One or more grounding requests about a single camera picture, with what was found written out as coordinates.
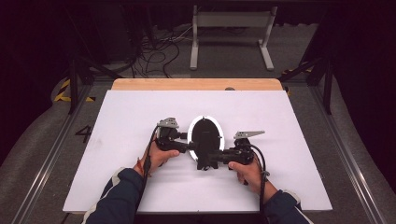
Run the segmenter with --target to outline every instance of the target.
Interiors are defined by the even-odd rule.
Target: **white ring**
[[[216,128],[219,131],[219,137],[220,137],[219,149],[222,151],[224,149],[224,134],[223,134],[223,131],[222,131],[219,123],[214,118],[212,118],[210,116],[206,116],[206,115],[198,116],[192,121],[192,123],[190,124],[190,127],[189,127],[189,131],[187,132],[187,143],[192,141],[192,129],[194,129],[195,124],[198,123],[198,121],[200,121],[201,119],[209,119],[210,121],[212,121],[216,125]],[[193,150],[190,150],[190,154],[191,154],[192,158],[195,161],[198,161],[198,157],[197,157],[197,155],[195,154],[195,152]]]

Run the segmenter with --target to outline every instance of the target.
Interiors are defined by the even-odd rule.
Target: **dark background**
[[[0,163],[24,130],[51,107],[51,92],[68,75],[70,55],[79,53],[98,63],[132,60],[139,53],[147,18],[160,29],[191,22],[190,6],[66,9],[50,1],[1,0]],[[276,16],[280,25],[321,21],[304,60],[331,55],[355,127],[394,191],[395,9],[374,1],[332,7],[291,5],[280,7]],[[122,10],[129,17],[120,14]],[[150,16],[145,18],[146,11]]]

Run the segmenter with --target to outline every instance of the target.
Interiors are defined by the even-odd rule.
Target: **person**
[[[168,160],[177,157],[177,150],[161,151],[155,141],[150,146],[151,166],[149,173],[154,173],[158,167]],[[93,223],[134,223],[136,204],[140,198],[143,186],[143,162],[147,157],[145,152],[141,160],[137,160],[133,168],[120,168],[108,181],[101,199],[84,215],[83,224]],[[245,180],[251,191],[260,195],[261,168],[257,158],[249,165],[229,162],[229,167],[236,171],[240,183]],[[284,223],[312,223],[302,212],[300,199],[292,192],[276,189],[271,182],[265,182],[263,194],[264,214],[269,222]]]

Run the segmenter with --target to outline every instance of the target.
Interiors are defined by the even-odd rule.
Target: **hand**
[[[262,168],[260,167],[260,162],[257,157],[249,165],[243,165],[236,161],[230,161],[228,166],[236,171],[236,175],[241,184],[248,182],[250,190],[260,195],[262,187]],[[262,196],[263,203],[268,202],[268,200],[276,194],[277,189],[272,185],[271,182],[267,181],[264,183],[264,195]]]
[[[168,150],[168,151],[162,151],[158,148],[157,144],[155,143],[155,141],[152,141],[151,143],[151,147],[150,147],[150,151],[149,151],[149,155],[150,155],[150,160],[151,160],[151,166],[149,169],[149,173],[152,174],[154,173],[157,168],[159,166],[161,166],[162,164],[165,164],[168,162],[169,159],[174,158],[176,156],[179,155],[179,151],[177,150]],[[142,168],[144,166],[144,162],[146,160],[147,157],[147,150],[145,151],[145,154],[143,156],[142,159],[140,159],[140,164],[142,165]],[[134,166],[134,169],[143,176],[143,172],[141,169],[139,169],[137,167],[137,165]]]

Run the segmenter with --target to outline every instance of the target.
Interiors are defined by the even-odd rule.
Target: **dark blue sleeve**
[[[84,215],[84,223],[134,222],[143,178],[134,169],[121,168],[108,181],[102,198]]]
[[[264,215],[271,224],[313,223],[303,214],[297,195],[286,190],[279,190],[264,205]]]

